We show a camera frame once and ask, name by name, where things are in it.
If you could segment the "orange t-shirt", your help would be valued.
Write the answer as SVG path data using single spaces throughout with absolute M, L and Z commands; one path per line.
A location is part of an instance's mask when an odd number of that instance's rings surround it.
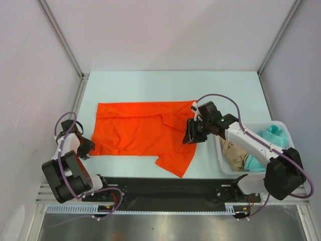
M 155 156 L 156 164 L 182 178 L 196 152 L 183 144 L 193 100 L 99 103 L 91 156 Z

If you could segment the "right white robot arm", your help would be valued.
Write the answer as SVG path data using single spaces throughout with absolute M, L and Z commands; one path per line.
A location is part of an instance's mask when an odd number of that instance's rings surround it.
M 205 142 L 213 134 L 232 142 L 258 160 L 265 168 L 263 174 L 244 174 L 237 178 L 231 195 L 244 201 L 252 193 L 268 193 L 277 200 L 284 200 L 301 186 L 306 177 L 299 152 L 290 147 L 279 147 L 243 126 L 231 114 L 221 115 L 213 102 L 191 106 L 194 118 L 187 120 L 183 144 Z

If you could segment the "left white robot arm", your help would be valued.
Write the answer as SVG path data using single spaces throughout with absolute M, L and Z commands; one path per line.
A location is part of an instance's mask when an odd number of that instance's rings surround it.
M 82 161 L 89 159 L 94 150 L 93 141 L 82 136 L 83 127 L 71 119 L 61 123 L 62 131 L 56 137 L 57 150 L 51 160 L 42 165 L 42 171 L 59 203 L 65 203 L 85 194 L 94 194 L 104 201 L 110 197 L 111 189 L 103 184 L 99 174 L 90 175 Z

